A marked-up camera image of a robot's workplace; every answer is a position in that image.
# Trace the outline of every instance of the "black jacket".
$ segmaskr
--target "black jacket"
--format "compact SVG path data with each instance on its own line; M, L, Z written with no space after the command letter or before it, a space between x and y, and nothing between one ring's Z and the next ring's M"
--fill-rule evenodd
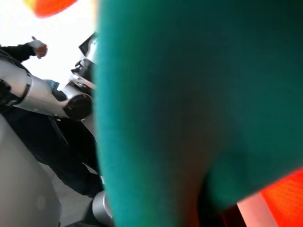
M11 57L19 62L23 62L35 56L34 49L29 44L18 45L18 46L0 46L0 50L8 53ZM7 106L0 105L0 114L6 118L8 122L17 121L26 115L27 111L18 109L15 107L8 108Z

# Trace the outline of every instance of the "hand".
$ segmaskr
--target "hand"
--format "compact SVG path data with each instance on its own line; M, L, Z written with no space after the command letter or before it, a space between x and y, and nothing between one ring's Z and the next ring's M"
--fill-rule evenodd
M34 49L34 52L38 55L38 56L40 56L40 57L44 57L44 56L46 56L46 54L47 54L47 45L45 45L45 44L42 44L41 46L39 46L38 48L35 48Z

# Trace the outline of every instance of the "green cloth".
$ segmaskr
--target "green cloth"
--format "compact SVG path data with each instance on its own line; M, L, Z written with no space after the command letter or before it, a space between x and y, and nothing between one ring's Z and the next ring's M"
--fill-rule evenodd
M221 210L302 166L301 2L101 1L96 121L117 227L187 226L205 176Z

